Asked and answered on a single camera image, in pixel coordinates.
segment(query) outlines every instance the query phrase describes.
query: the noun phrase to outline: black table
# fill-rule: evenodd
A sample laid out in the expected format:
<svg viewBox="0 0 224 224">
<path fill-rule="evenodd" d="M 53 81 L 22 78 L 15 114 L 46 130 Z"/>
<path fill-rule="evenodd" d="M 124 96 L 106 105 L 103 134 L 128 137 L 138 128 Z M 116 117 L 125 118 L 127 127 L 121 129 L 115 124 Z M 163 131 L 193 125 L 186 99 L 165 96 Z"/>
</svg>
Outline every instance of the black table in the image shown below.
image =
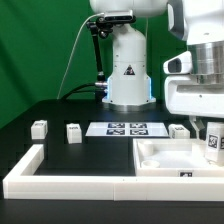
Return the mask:
<svg viewBox="0 0 224 224">
<path fill-rule="evenodd" d="M 43 141 L 31 139 L 35 120 L 48 121 Z M 181 123 L 192 131 L 188 117 L 171 115 L 162 102 L 148 111 L 125 113 L 103 109 L 92 100 L 41 101 L 0 130 L 1 181 L 34 143 L 46 148 L 35 175 L 134 176 L 133 138 L 86 137 L 91 122 L 164 122 L 166 127 Z M 68 144 L 69 123 L 80 124 L 82 144 Z M 2 183 L 0 193 L 0 223 L 204 224 L 224 220 L 224 202 L 4 200 Z"/>
</svg>

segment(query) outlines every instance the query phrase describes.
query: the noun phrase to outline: green screen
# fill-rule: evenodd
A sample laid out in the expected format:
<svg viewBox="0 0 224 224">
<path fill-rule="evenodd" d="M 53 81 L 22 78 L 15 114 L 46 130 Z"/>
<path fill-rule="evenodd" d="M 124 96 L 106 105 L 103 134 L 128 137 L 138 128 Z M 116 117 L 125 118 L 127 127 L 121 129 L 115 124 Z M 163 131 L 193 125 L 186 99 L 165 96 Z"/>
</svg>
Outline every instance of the green screen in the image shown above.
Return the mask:
<svg viewBox="0 0 224 224">
<path fill-rule="evenodd" d="M 93 14 L 88 0 L 0 1 L 0 127 L 38 101 L 56 99 L 69 56 L 83 22 Z M 148 19 L 147 72 L 153 96 L 164 98 L 162 64 L 185 50 L 168 32 L 167 14 Z M 145 33 L 146 19 L 133 25 Z M 105 74 L 112 72 L 112 40 L 100 40 Z M 90 32 L 85 27 L 61 95 L 95 82 L 96 65 Z M 94 95 L 76 94 L 93 99 Z"/>
</svg>

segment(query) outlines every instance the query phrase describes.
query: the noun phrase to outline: white border frame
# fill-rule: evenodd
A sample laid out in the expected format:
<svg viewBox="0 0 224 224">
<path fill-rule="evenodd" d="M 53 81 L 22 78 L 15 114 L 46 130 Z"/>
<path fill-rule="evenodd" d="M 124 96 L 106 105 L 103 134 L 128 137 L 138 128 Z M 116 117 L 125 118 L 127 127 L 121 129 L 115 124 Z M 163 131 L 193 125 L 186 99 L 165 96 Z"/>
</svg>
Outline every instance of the white border frame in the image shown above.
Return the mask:
<svg viewBox="0 0 224 224">
<path fill-rule="evenodd" d="M 33 176 L 44 146 L 33 145 L 3 180 L 5 199 L 224 201 L 224 178 Z"/>
</svg>

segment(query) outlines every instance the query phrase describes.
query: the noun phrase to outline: small white cube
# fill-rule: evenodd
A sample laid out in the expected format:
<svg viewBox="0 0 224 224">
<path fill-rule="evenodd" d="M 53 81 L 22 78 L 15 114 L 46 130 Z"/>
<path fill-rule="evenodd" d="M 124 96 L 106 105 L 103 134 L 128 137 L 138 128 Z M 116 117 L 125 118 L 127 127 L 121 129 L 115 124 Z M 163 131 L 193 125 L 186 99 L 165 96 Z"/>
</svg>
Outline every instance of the small white cube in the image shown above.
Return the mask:
<svg viewBox="0 0 224 224">
<path fill-rule="evenodd" d="M 67 124 L 68 143 L 82 143 L 82 131 L 79 124 Z"/>
<path fill-rule="evenodd" d="M 31 127 L 32 139 L 45 139 L 48 132 L 47 121 L 35 121 Z"/>
<path fill-rule="evenodd" d="M 169 125 L 169 136 L 175 139 L 190 139 L 190 131 L 181 124 Z"/>
</svg>

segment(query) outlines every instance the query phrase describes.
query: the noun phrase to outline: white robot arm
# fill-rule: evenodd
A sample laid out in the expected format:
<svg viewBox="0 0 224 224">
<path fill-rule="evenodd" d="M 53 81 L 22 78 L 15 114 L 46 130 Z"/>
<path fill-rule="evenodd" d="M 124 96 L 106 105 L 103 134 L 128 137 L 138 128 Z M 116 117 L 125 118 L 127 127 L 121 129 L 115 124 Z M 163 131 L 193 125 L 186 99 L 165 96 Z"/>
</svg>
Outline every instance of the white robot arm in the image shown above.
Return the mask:
<svg viewBox="0 0 224 224">
<path fill-rule="evenodd" d="M 169 0 L 168 14 L 171 33 L 188 49 L 164 64 L 168 110 L 223 118 L 224 0 Z"/>
<path fill-rule="evenodd" d="M 95 13 L 132 10 L 136 17 L 153 17 L 166 10 L 165 0 L 90 0 Z"/>
<path fill-rule="evenodd" d="M 152 17 L 166 10 L 167 0 L 90 0 L 101 21 L 131 16 Z M 146 74 L 146 39 L 130 24 L 113 26 L 113 73 L 107 81 L 105 107 L 119 111 L 145 110 L 155 102 Z"/>
</svg>

